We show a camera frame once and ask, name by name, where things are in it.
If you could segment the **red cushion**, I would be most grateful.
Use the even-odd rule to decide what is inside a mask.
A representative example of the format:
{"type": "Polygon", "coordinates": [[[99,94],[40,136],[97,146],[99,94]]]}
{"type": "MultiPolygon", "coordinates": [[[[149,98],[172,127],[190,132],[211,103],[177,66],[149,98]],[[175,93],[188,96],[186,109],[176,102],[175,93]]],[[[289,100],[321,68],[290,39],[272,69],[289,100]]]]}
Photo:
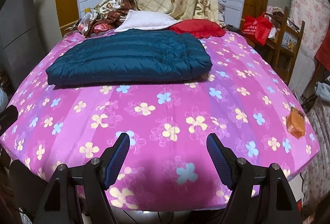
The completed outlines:
{"type": "Polygon", "coordinates": [[[198,39],[222,37],[226,34],[226,30],[207,19],[185,19],[169,27],[169,30],[177,34],[189,33],[198,39]]]}

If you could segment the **dark blue puffer jacket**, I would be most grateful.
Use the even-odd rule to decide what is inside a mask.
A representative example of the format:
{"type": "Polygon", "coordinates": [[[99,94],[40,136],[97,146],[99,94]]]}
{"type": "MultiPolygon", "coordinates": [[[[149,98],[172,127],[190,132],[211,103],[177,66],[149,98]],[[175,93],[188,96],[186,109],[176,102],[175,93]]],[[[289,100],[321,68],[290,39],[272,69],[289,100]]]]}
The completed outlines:
{"type": "Polygon", "coordinates": [[[50,65],[48,83],[57,87],[107,83],[172,83],[211,70],[211,58],[189,33],[129,29],[86,39],[50,65]]]}

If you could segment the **red shopping bag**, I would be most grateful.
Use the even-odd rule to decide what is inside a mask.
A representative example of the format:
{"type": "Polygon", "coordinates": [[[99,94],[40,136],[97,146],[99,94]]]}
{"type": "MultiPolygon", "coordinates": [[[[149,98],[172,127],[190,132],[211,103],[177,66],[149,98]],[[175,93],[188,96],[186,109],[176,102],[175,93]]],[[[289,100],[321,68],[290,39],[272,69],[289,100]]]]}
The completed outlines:
{"type": "Polygon", "coordinates": [[[265,13],[262,13],[257,18],[247,15],[242,27],[242,33],[254,44],[264,46],[272,26],[273,24],[265,17],[265,13]]]}

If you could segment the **pink floral bed sheet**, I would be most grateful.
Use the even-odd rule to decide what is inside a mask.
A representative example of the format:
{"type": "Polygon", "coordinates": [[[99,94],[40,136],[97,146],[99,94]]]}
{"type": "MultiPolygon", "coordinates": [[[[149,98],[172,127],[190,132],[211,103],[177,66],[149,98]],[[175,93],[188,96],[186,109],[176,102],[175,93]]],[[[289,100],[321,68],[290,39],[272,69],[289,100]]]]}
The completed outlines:
{"type": "Polygon", "coordinates": [[[320,145],[311,124],[298,139],[286,118],[299,107],[286,84],[235,33],[201,41],[213,67],[204,80],[183,84],[116,85],[55,89],[46,68],[83,41],[60,41],[11,99],[17,121],[1,144],[12,159],[48,180],[62,163],[80,166],[99,157],[123,132],[130,148],[116,183],[107,192],[124,210],[184,211],[225,206],[222,185],[206,149],[215,133],[250,163],[278,163],[292,179],[320,145]]]}

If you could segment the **white pillow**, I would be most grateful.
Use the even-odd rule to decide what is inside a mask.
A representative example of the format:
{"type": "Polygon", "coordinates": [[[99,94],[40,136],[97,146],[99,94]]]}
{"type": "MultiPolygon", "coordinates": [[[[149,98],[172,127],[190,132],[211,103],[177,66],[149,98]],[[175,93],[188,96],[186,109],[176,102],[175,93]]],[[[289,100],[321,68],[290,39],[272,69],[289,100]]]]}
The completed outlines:
{"type": "Polygon", "coordinates": [[[121,26],[115,29],[115,32],[120,33],[129,29],[155,31],[169,28],[179,22],[181,20],[175,20],[164,13],[129,10],[126,19],[121,26]]]}

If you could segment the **red cloth at right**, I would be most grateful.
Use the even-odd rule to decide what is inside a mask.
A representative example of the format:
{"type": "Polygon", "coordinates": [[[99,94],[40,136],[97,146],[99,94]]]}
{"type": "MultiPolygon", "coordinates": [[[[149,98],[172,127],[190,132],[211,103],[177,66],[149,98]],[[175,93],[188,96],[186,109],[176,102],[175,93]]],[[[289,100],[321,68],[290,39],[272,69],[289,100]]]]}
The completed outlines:
{"type": "Polygon", "coordinates": [[[323,42],[315,55],[315,58],[328,71],[330,71],[330,27],[327,30],[327,34],[324,37],[323,42]]]}

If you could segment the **brown floral blanket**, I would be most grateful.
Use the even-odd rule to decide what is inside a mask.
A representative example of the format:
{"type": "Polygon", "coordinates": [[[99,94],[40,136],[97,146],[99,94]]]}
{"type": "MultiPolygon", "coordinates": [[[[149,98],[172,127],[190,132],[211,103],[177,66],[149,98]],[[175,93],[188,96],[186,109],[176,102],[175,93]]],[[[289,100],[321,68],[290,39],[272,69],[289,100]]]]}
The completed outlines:
{"type": "Polygon", "coordinates": [[[86,37],[119,27],[129,12],[137,8],[136,0],[103,0],[77,22],[77,30],[86,37]]]}

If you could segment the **grey wardrobe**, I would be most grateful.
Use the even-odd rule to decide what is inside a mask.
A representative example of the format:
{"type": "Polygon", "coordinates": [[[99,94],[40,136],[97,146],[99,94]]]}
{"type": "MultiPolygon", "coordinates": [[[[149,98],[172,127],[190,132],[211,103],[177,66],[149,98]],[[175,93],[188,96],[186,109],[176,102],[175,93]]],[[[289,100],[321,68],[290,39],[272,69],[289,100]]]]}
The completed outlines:
{"type": "Polygon", "coordinates": [[[6,0],[1,8],[1,69],[14,89],[61,38],[55,0],[6,0]]]}

